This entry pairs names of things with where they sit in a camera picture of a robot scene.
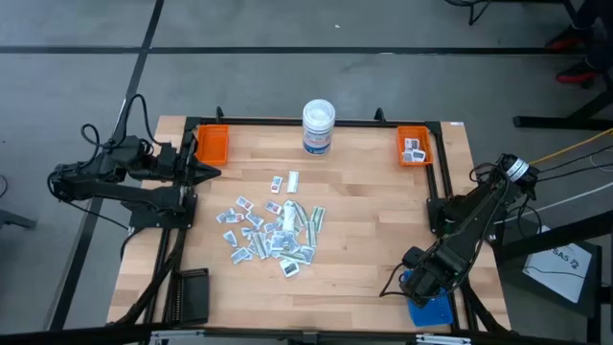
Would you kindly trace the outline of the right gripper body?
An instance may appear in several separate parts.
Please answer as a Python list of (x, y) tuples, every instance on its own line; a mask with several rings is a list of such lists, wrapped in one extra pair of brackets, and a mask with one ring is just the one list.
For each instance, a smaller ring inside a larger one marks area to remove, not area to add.
[(413, 246), (404, 254), (402, 264), (410, 275), (399, 284), (400, 290), (418, 307), (451, 292), (467, 269), (467, 259), (446, 246), (434, 251)]

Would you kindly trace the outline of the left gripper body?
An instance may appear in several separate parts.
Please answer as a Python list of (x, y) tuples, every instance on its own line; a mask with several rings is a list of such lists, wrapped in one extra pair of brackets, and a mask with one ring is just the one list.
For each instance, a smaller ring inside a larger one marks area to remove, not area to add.
[(159, 147), (155, 155), (155, 179), (194, 186), (193, 159), (197, 147), (194, 134), (184, 132), (178, 149), (171, 142), (156, 141), (155, 144)]

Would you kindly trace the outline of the orange plastic mesh basket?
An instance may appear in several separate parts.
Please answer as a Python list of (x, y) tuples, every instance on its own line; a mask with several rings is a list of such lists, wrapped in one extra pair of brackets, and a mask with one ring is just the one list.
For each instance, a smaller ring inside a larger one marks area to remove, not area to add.
[[(405, 151), (412, 151), (412, 149), (404, 149), (405, 138), (420, 140), (419, 150), (423, 150), (426, 153), (424, 162), (404, 162), (402, 160), (402, 154)], [(399, 126), (397, 128), (397, 157), (401, 167), (425, 167), (433, 164), (434, 154), (431, 148), (430, 133), (426, 126)]]
[(196, 158), (210, 166), (223, 166), (228, 160), (229, 127), (204, 125), (197, 130)]

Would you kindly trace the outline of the blue plastic mesh basket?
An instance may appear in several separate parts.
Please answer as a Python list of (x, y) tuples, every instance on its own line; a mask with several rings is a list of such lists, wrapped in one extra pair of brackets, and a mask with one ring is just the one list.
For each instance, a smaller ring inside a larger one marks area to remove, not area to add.
[(449, 297), (443, 293), (430, 299), (424, 307), (419, 307), (413, 300), (407, 302), (409, 314), (417, 327), (451, 325), (454, 320)]

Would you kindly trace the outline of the white wipes canister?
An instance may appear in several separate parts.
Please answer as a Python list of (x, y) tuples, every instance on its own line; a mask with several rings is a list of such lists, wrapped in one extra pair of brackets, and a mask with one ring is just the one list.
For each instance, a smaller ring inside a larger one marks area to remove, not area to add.
[(312, 155), (329, 152), (335, 125), (335, 109), (323, 99), (309, 101), (303, 108), (303, 147)]

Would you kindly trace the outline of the black plastic mesh basket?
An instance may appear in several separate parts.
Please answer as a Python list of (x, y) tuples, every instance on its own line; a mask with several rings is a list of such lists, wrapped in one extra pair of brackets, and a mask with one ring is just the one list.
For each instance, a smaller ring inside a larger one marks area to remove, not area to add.
[(206, 324), (210, 313), (209, 269), (175, 272), (172, 282), (170, 322), (181, 326)]

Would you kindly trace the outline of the black diagonal beam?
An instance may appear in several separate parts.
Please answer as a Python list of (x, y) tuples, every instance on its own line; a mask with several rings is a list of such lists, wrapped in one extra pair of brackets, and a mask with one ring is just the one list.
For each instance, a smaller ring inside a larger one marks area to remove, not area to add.
[(613, 210), (554, 228), (542, 234), (494, 247), (498, 261), (530, 255), (561, 247), (566, 244), (590, 240), (613, 231)]

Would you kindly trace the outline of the white printed paper sheet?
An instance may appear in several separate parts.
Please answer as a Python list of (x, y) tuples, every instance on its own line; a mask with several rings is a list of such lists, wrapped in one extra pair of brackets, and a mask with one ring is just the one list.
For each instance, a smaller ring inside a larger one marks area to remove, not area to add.
[(587, 277), (592, 254), (571, 243), (528, 256), (522, 272), (576, 304)]

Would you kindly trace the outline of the black stand platform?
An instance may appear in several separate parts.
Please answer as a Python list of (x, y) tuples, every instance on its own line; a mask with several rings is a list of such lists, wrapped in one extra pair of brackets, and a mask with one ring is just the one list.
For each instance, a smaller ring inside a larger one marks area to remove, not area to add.
[[(548, 228), (547, 226), (542, 226), (539, 231), (531, 234), (529, 237), (542, 234), (550, 230), (552, 229)], [(507, 241), (504, 241), (499, 245), (509, 244), (511, 242), (524, 239), (526, 238), (522, 238), (520, 236), (510, 237)], [(498, 263), (498, 268), (501, 271), (501, 277), (506, 283), (529, 292), (534, 296), (552, 302), (568, 311), (591, 318), (599, 314), (598, 308), (600, 307), (601, 303), (600, 289), (602, 282), (602, 250), (599, 246), (587, 241), (577, 241), (575, 244), (592, 254), (592, 259), (587, 271), (587, 277), (585, 283), (583, 284), (579, 301), (576, 304), (569, 302), (522, 272), (523, 266), (529, 255), (516, 257), (504, 262), (498, 261), (496, 255), (495, 258), (496, 262)]]

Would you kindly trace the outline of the grey stand foot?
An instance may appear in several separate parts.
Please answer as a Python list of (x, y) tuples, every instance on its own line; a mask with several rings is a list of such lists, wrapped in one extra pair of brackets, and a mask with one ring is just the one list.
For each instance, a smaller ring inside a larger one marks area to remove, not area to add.
[(33, 229), (37, 222), (33, 219), (19, 216), (15, 213), (0, 209), (0, 229), (4, 226), (14, 225), (24, 229)]

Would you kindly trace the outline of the black stand foot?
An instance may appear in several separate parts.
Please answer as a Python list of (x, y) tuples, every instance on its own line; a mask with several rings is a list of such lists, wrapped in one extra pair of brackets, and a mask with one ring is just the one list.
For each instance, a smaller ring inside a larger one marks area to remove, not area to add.
[(515, 127), (523, 128), (604, 131), (613, 127), (613, 120), (595, 119), (595, 116), (612, 104), (613, 88), (602, 92), (566, 117), (515, 116), (512, 123)]

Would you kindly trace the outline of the black rig beam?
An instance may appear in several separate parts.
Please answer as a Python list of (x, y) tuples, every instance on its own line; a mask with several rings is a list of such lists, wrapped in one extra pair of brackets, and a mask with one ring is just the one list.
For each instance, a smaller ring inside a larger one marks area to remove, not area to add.
[(417, 334), (467, 337), (471, 339), (472, 345), (599, 345), (598, 343), (592, 342), (558, 340), (516, 333), (497, 334), (469, 330), (459, 330), (455, 333), (375, 333), (270, 329), (250, 330), (208, 327), (170, 328), (168, 325), (161, 323), (111, 325), (97, 328), (0, 334), (0, 345), (125, 345), (129, 343), (148, 341), (152, 332), (167, 330), (204, 330), (205, 335), (202, 338), (270, 338), (307, 345), (316, 345), (324, 341), (336, 340), (408, 342), (417, 345)]

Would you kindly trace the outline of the person's shoe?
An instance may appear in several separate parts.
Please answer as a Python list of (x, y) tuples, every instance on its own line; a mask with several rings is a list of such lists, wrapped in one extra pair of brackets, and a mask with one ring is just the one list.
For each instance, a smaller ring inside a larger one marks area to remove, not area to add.
[(582, 84), (591, 81), (600, 71), (592, 67), (587, 61), (578, 62), (571, 67), (556, 74), (556, 80), (560, 83)]
[(590, 36), (590, 31), (578, 30), (572, 26), (564, 29), (560, 34), (550, 39), (545, 48), (552, 51), (570, 49), (582, 44)]

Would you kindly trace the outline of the person's leg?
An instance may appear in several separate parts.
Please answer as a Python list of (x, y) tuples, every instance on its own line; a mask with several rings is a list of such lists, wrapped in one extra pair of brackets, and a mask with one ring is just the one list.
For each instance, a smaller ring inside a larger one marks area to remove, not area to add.
[(591, 48), (586, 62), (597, 70), (613, 65), (613, 0), (585, 0), (572, 22), (579, 31), (588, 31), (599, 18), (605, 30), (603, 43)]

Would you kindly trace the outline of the black furniture legs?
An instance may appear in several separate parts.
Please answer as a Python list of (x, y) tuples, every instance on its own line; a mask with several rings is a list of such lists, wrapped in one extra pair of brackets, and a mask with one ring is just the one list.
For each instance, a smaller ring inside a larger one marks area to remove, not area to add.
[(577, 13), (571, 0), (443, 0), (448, 5), (458, 8), (468, 8), (467, 24), (473, 26), (492, 3), (519, 3), (519, 4), (554, 4), (564, 7), (566, 13), (574, 19)]

